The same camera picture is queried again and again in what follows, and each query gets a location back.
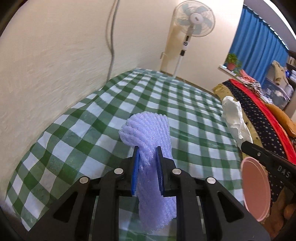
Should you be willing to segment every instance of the fan blade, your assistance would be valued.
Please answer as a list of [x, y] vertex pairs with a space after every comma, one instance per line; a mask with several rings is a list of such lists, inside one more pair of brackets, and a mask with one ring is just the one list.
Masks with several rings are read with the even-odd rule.
[[185, 20], [185, 19], [177, 19], [178, 24], [180, 24], [181, 26], [190, 26], [190, 22], [189, 20]]
[[200, 34], [201, 32], [202, 32], [202, 25], [201, 24], [195, 25], [192, 34]]
[[185, 13], [187, 16], [190, 16], [190, 15], [191, 15], [191, 11], [190, 11], [190, 8], [189, 8], [188, 3], [182, 5], [182, 8], [183, 8], [184, 13]]
[[209, 27], [209, 28], [212, 28], [213, 26], [213, 22], [208, 19], [208, 18], [204, 18], [204, 23]]
[[198, 8], [195, 10], [196, 13], [202, 13], [202, 12], [205, 12], [205, 11], [207, 11], [207, 8], [204, 7], [204, 6], [200, 6], [200, 7], [198, 7]]

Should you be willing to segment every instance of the potted plant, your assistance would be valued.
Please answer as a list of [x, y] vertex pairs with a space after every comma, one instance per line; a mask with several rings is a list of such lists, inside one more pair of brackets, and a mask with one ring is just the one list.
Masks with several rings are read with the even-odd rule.
[[238, 60], [233, 70], [236, 76], [241, 77], [241, 74], [240, 74], [241, 69], [242, 69], [242, 62]]
[[227, 69], [233, 71], [239, 64], [236, 54], [229, 53], [226, 58]]

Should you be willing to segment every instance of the electric fan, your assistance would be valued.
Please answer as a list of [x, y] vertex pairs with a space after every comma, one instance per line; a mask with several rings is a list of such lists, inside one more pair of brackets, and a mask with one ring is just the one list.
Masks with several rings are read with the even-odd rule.
[[176, 7], [174, 21], [176, 25], [181, 27], [182, 32], [186, 34], [173, 75], [175, 78], [191, 37], [203, 37], [208, 35], [214, 29], [215, 16], [207, 5], [198, 1], [185, 1]]

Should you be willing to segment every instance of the white wall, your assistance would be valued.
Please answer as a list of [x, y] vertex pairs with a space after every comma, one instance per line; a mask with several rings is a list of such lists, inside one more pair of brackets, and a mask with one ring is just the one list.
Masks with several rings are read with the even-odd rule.
[[[202, 2], [214, 11], [215, 28], [205, 37], [191, 38], [177, 76], [212, 91], [217, 84], [229, 79], [229, 76], [218, 67], [224, 64], [232, 45], [242, 13], [243, 0]], [[172, 22], [161, 70], [174, 73], [184, 36], [185, 34]]]
[[[157, 69], [177, 0], [122, 0], [112, 76]], [[29, 0], [0, 38], [0, 204], [12, 172], [68, 107], [104, 85], [111, 0]]]

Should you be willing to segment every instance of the red cloth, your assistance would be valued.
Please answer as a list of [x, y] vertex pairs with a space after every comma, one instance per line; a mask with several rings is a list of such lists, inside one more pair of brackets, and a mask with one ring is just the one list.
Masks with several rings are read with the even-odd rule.
[[252, 78], [251, 76], [249, 76], [243, 69], [241, 69], [239, 71], [240, 75], [242, 76], [242, 78], [245, 80], [245, 81], [248, 81], [248, 82], [255, 82], [256, 80], [254, 78]]
[[230, 82], [241, 91], [243, 91], [247, 96], [249, 96], [252, 101], [257, 105], [257, 107], [261, 110], [261, 112], [265, 115], [267, 120], [269, 121], [270, 125], [273, 127], [274, 131], [276, 132], [283, 148], [286, 153], [287, 159], [292, 164], [296, 165], [296, 152], [293, 148], [292, 143], [288, 136], [284, 133], [282, 127], [274, 117], [274, 115], [270, 112], [270, 110], [262, 103], [262, 101], [247, 87], [245, 87], [242, 83], [238, 82], [234, 79], [229, 79]]

